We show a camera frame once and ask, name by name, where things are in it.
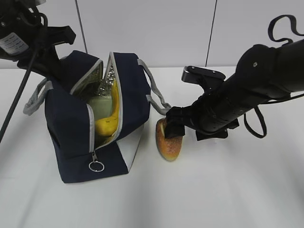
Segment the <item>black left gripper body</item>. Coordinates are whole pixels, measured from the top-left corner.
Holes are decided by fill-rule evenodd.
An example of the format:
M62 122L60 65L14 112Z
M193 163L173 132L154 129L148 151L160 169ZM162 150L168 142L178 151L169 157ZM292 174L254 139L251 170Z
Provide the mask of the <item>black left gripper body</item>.
M64 70L55 46L72 45L75 39L76 34L69 26L23 27L20 30L1 27L0 58L17 62L17 67L27 69L34 49L39 47L32 71L43 76L62 76Z

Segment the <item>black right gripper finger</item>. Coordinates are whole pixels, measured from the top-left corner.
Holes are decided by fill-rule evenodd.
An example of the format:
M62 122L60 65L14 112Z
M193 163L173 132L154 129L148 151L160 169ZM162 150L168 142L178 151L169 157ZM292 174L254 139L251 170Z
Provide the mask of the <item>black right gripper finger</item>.
M185 124L183 120L166 120L164 136L166 139L183 137L185 135Z

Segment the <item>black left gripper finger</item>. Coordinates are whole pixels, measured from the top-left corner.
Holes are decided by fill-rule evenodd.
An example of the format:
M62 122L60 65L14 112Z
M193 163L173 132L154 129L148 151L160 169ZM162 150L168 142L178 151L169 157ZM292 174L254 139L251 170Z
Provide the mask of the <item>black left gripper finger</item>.
M64 90L71 90L71 62L69 58L62 58L51 64L50 75L63 87Z

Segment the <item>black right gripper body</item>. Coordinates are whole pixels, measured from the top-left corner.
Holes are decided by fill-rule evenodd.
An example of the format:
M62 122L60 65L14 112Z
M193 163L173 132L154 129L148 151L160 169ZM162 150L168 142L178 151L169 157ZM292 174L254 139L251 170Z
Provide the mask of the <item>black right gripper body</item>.
M239 126L239 97L235 95L202 95L192 105L170 109L167 120L183 120L195 130L198 141L228 137L228 129Z

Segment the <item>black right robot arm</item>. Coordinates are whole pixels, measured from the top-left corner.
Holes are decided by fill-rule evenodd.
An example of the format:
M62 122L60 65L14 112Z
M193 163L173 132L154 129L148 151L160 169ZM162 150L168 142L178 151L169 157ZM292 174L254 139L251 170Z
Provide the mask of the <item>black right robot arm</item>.
M182 81L202 87L203 94L186 107L173 107L166 114L166 138L183 136L185 128L196 132L197 140L225 139L228 130L238 127L238 118L255 110L262 126L267 129L259 105L270 100L288 101L291 93L304 89L304 42L281 47L254 45L237 63L235 72L225 77L221 72L187 66Z

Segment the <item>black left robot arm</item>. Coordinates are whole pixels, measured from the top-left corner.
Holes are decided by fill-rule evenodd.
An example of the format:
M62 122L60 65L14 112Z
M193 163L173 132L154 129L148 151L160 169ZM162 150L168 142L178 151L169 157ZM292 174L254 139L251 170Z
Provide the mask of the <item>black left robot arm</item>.
M43 0L2 0L0 2L0 58L20 69L61 80L62 60L55 47L72 45L76 39L70 26L52 27L38 5Z

